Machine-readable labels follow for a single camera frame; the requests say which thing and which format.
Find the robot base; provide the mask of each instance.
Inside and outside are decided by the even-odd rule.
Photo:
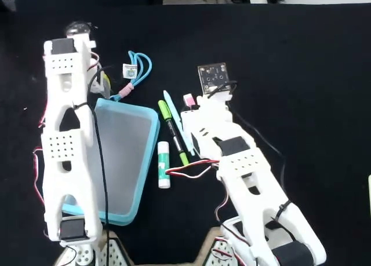
[[[72,259],[75,256],[75,252],[70,249],[66,248],[65,251],[59,257],[57,263],[54,266],[106,266],[106,251],[107,251],[107,243],[101,248],[101,252],[99,254],[98,264],[95,263],[94,254],[89,251],[84,251],[82,249],[77,251],[77,255],[75,259]],[[116,236],[110,235],[110,264],[109,266],[130,266],[130,262],[126,253],[123,251],[121,247],[121,243]]]

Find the plastic container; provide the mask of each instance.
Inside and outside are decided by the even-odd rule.
[[[102,142],[110,224],[128,225],[138,211],[144,182],[159,132],[158,114],[145,107],[98,99],[95,111]],[[105,221],[103,179],[99,149],[88,149],[89,170],[95,185],[99,217]],[[63,212],[83,214],[67,196]]]

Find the blue pen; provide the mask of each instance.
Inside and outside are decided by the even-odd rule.
[[[169,93],[164,90],[163,91],[163,97],[165,98],[166,103],[168,104],[168,107],[170,109],[170,112],[172,114],[172,117],[175,121],[175,124],[179,130],[179,133],[185,143],[185,146],[187,147],[187,150],[191,153],[192,156],[195,155],[195,151],[193,150],[193,143],[187,138],[186,134],[183,132],[183,128],[181,126],[181,120],[179,117],[179,114],[175,108],[175,105],[172,101],[172,98],[170,97]]]

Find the black table surface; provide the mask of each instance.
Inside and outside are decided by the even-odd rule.
[[[62,38],[63,28],[77,19],[96,26],[102,64],[117,64],[107,71],[115,91],[125,84],[119,64],[129,61],[128,50],[152,58],[151,75],[126,103],[157,110],[166,89],[181,108],[183,94],[201,93],[197,65],[226,62],[230,78],[238,81],[232,106],[285,154],[288,197],[322,241],[326,265],[367,265],[371,5],[143,6],[1,15],[3,261],[51,265],[61,252],[43,236],[32,149],[40,145],[37,123],[46,100],[43,42]],[[170,139],[164,125],[159,139]],[[278,176],[281,160],[256,141]],[[173,148],[172,165],[178,165]],[[198,180],[173,178],[171,189],[160,190],[155,153],[134,222],[112,229],[136,264],[193,261],[208,230],[217,226],[213,211],[223,194],[213,173]],[[235,216],[233,206],[221,216]]]

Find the white plastic bracket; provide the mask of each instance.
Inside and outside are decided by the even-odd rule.
[[[74,245],[96,249],[101,237],[96,190],[90,178],[86,148],[93,146],[94,129],[91,110],[87,105],[75,109],[80,129],[60,132],[59,127],[68,108],[86,102],[88,82],[96,68],[88,70],[94,60],[90,56],[88,34],[77,34],[74,40],[76,52],[52,54],[53,41],[44,44],[45,74],[48,84],[48,104],[45,110],[45,127],[41,135],[45,161],[43,197],[45,221],[52,241],[60,241],[60,223],[63,219],[84,218],[87,239],[76,242],[61,241],[62,246]],[[64,168],[71,164],[71,170]],[[84,216],[62,218],[61,207],[66,195],[72,195],[84,212]]]

